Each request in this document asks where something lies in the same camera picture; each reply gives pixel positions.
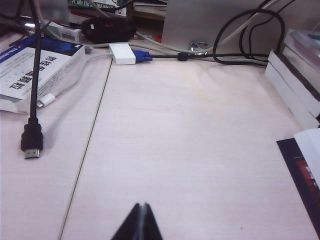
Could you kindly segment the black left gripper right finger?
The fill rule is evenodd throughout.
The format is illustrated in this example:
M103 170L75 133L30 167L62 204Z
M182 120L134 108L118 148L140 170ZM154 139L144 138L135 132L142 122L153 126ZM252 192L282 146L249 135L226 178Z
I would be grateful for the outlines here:
M153 214L152 208L145 203L141 208L140 216L140 239L141 240L162 240L160 229Z

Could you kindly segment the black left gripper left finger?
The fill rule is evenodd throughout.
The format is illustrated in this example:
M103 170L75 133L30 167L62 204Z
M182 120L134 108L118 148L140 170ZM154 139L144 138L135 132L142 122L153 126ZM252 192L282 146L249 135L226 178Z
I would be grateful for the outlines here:
M136 240L138 237L139 218L141 206L136 203L118 230L115 232L112 240Z

